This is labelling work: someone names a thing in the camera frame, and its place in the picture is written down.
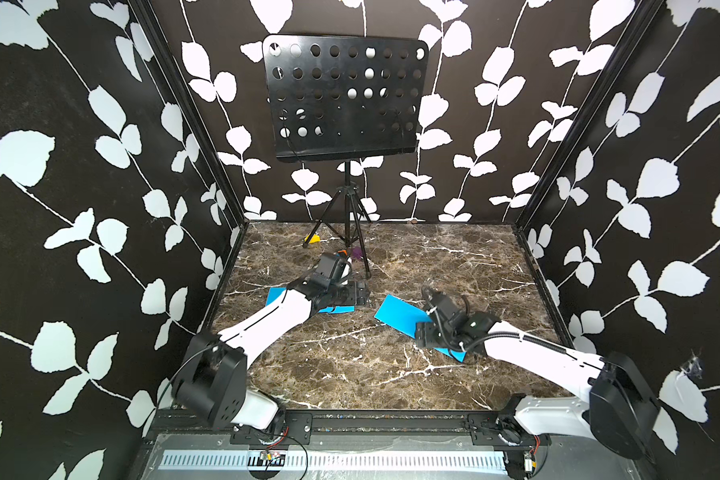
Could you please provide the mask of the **cyan paper sheet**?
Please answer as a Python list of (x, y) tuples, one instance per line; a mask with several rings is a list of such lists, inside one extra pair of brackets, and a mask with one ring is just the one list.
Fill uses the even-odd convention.
[[(266, 305), (270, 305), (274, 303), (284, 292), (286, 291), (285, 287), (270, 287), (267, 293), (266, 298)], [(311, 313), (325, 313), (325, 314), (345, 314), (345, 313), (352, 313), (356, 311), (355, 306), (327, 306), (324, 308), (321, 308), (320, 310), (315, 310), (313, 305), (311, 305)]]
[(415, 338), (419, 323), (432, 324), (425, 311), (392, 295), (386, 296), (374, 318), (411, 339)]

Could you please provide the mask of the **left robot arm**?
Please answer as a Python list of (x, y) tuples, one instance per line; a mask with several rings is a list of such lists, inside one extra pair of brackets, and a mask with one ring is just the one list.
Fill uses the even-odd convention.
[(283, 335), (320, 311), (364, 305), (366, 283), (351, 275), (346, 250), (321, 255), (313, 268), (247, 319), (217, 334), (195, 335), (161, 394), (171, 395), (213, 429), (243, 425), (274, 437), (284, 435), (284, 408), (248, 387), (248, 370)]

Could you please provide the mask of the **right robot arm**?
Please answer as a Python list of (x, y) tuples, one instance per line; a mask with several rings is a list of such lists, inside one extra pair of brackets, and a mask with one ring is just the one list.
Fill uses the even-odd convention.
[(444, 292), (421, 289), (427, 321), (416, 325), (420, 348), (444, 348), (510, 363), (568, 392), (566, 398), (519, 396), (503, 410), (503, 423), (519, 434), (589, 438), (632, 460), (648, 457), (658, 399), (637, 365), (613, 352), (606, 357), (568, 348), (520, 330), (497, 316), (457, 306)]

